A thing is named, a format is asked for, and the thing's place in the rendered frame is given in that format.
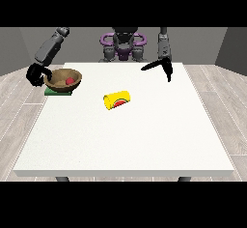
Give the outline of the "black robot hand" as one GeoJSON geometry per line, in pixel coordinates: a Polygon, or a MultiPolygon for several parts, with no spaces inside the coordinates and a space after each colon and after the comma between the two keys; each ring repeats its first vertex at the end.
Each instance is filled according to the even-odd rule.
{"type": "Polygon", "coordinates": [[[26,73],[26,78],[29,82],[35,87],[41,87],[44,83],[43,75],[47,76],[47,79],[50,80],[52,78],[52,71],[43,67],[37,63],[32,64],[26,73]]]}
{"type": "Polygon", "coordinates": [[[165,58],[146,64],[144,67],[142,67],[142,71],[147,71],[147,70],[153,69],[158,66],[162,67],[162,69],[165,71],[167,75],[168,81],[171,81],[172,74],[173,74],[173,67],[172,67],[172,62],[169,57],[165,57],[165,58]]]}

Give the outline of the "brown wooden bowl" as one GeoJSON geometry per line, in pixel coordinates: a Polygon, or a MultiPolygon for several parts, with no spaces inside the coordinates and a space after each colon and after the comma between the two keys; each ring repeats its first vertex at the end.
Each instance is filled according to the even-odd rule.
{"type": "Polygon", "coordinates": [[[47,79],[44,77],[44,84],[51,90],[56,92],[72,92],[76,89],[82,80],[82,74],[79,71],[73,69],[57,69],[52,72],[52,78],[47,79]],[[66,84],[66,80],[71,77],[74,82],[70,85],[66,84]]]}

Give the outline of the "green square pad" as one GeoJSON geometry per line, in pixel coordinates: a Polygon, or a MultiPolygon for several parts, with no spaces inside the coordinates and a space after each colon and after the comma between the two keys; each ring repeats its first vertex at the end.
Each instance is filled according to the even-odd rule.
{"type": "Polygon", "coordinates": [[[45,96],[71,96],[72,92],[56,92],[53,91],[51,89],[49,89],[48,87],[46,87],[45,91],[44,91],[44,95],[45,96]]]}

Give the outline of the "yellow cup with melon print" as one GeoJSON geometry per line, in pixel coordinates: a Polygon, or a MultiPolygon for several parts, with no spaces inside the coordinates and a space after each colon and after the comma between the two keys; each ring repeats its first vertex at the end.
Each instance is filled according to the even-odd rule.
{"type": "Polygon", "coordinates": [[[128,91],[120,91],[111,93],[103,97],[104,105],[108,110],[118,107],[122,104],[130,102],[130,94],[128,91]]]}

